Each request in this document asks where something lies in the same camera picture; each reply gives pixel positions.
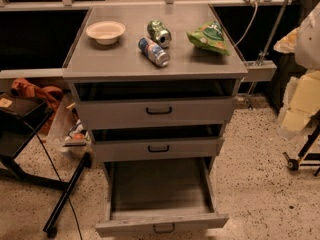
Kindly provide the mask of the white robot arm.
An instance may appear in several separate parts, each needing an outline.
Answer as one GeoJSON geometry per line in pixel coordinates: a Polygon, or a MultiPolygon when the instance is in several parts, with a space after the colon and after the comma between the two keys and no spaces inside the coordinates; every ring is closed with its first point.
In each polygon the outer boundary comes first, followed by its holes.
{"type": "Polygon", "coordinates": [[[293,53],[295,62],[307,70],[300,78],[290,78],[278,116],[278,134],[290,139],[320,110],[320,3],[274,49],[293,53]]]}

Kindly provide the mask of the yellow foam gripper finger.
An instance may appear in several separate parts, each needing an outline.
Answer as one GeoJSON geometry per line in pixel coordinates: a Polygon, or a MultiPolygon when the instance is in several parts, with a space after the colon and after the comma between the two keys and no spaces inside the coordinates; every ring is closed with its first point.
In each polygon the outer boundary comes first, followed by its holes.
{"type": "Polygon", "coordinates": [[[277,133],[293,138],[320,111],[320,71],[307,71],[302,77],[291,77],[278,116],[277,133]]]}

